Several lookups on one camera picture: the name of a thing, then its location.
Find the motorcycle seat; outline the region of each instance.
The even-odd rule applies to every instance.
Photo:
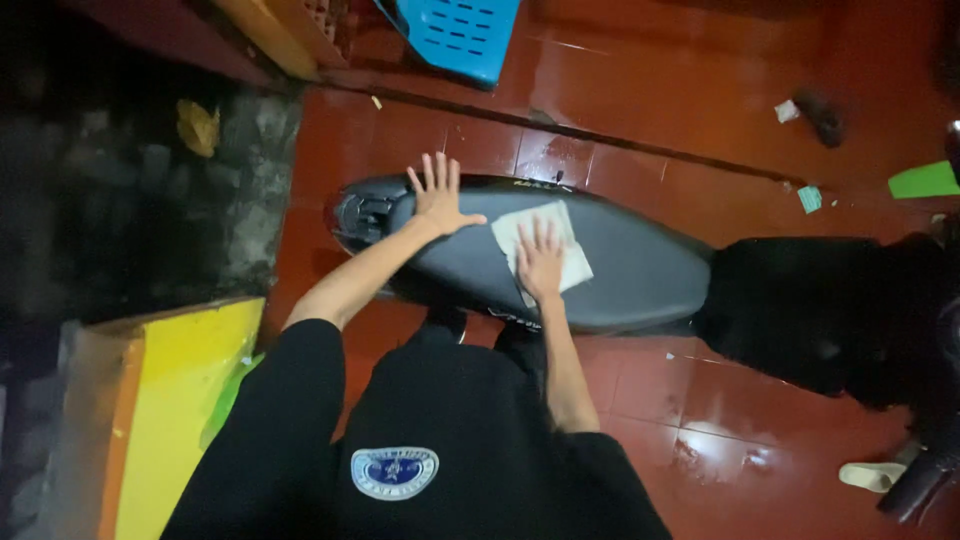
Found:
[[[702,242],[606,199],[563,186],[465,175],[460,209],[499,216],[563,199],[593,279],[564,292],[567,318],[578,331],[636,331],[682,320],[707,297],[712,250]],[[387,229],[397,231],[415,210],[412,191],[395,200]],[[467,293],[494,314],[537,321],[520,296],[490,226],[466,227],[432,242],[407,267]]]

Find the scooter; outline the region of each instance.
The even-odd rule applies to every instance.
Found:
[[[714,250],[617,204],[559,184],[464,175],[460,207],[492,222],[556,200],[567,205],[594,277],[564,292],[570,327],[604,335],[695,335],[713,351],[872,409],[908,405],[925,445],[878,508],[921,514],[960,466],[960,222],[946,247],[927,234],[871,239],[776,237]],[[351,254],[414,214],[404,175],[344,188],[326,225]],[[412,258],[389,287],[405,300],[539,327],[488,227],[468,227]]]

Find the oval patch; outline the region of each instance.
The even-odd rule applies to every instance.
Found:
[[[353,485],[380,501],[410,499],[423,491],[439,468],[435,452],[411,446],[361,449],[350,459]]]

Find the black t-shirt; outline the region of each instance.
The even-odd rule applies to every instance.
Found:
[[[391,351],[330,444],[344,369],[336,327],[287,329],[244,379],[163,538],[670,538],[620,445],[553,431],[504,355]]]

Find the white cloth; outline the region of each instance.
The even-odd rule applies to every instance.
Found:
[[[564,201],[503,214],[493,222],[491,225],[493,237],[496,238],[500,251],[507,256],[510,273],[516,276],[516,245],[520,242],[517,227],[523,224],[527,234],[533,236],[535,215],[540,218],[540,223],[544,227],[551,221],[554,223],[555,234],[564,245],[564,269],[560,279],[560,292],[592,278],[593,271],[590,269],[590,263],[587,262],[584,249],[580,247],[573,235],[573,224],[570,223],[570,214],[566,210]],[[517,281],[517,287],[520,288],[523,303],[533,307],[536,304],[533,297],[523,290],[519,281]]]

